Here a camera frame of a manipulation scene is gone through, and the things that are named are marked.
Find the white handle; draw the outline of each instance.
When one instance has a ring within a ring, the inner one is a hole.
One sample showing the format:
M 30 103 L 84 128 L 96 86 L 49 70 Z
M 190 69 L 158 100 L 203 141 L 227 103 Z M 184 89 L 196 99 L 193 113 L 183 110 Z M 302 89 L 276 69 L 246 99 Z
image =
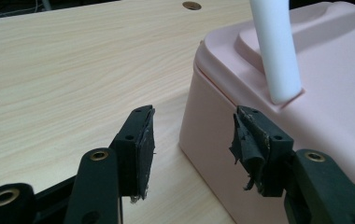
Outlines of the white handle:
M 250 0 L 274 104 L 288 102 L 302 89 L 289 16 L 289 0 Z

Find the wooden table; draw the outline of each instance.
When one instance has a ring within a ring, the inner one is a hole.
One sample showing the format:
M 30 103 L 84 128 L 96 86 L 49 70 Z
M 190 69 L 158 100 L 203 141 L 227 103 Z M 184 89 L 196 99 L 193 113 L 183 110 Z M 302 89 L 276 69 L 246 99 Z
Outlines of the wooden table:
M 0 186 L 35 192 L 107 147 L 131 110 L 154 105 L 148 198 L 126 223 L 234 223 L 178 146 L 194 53 L 205 35 L 249 20 L 248 0 L 106 3 L 0 19 Z

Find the white tube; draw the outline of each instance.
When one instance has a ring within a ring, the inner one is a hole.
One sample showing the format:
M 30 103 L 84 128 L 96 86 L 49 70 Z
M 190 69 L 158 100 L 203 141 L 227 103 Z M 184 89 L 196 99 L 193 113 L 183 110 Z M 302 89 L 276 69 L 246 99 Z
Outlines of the white tube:
M 302 89 L 291 36 L 289 0 L 250 0 L 250 5 L 271 100 L 274 104 L 285 103 Z

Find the pink box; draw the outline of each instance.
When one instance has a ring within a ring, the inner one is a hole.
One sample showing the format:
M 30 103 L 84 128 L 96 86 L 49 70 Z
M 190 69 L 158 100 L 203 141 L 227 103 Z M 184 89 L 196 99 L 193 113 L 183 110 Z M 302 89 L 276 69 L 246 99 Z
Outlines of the pink box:
M 355 183 L 355 6 L 318 3 L 291 10 L 303 85 L 271 103 L 253 21 L 208 34 L 197 50 L 180 146 L 238 223 L 287 223 L 282 198 L 243 191 L 247 173 L 229 147 L 237 105 L 262 111 L 294 139 L 334 158 Z

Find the wood grain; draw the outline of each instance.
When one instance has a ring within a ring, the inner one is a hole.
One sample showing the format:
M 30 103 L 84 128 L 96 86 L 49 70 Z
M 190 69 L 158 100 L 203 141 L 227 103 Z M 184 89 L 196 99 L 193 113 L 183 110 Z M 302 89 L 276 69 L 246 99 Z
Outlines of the wood grain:
M 107 147 L 130 111 L 153 104 L 148 198 L 124 199 L 126 223 L 234 223 L 178 147 L 195 51 L 248 20 L 247 0 L 106 3 L 0 19 L 0 186 L 35 192 Z

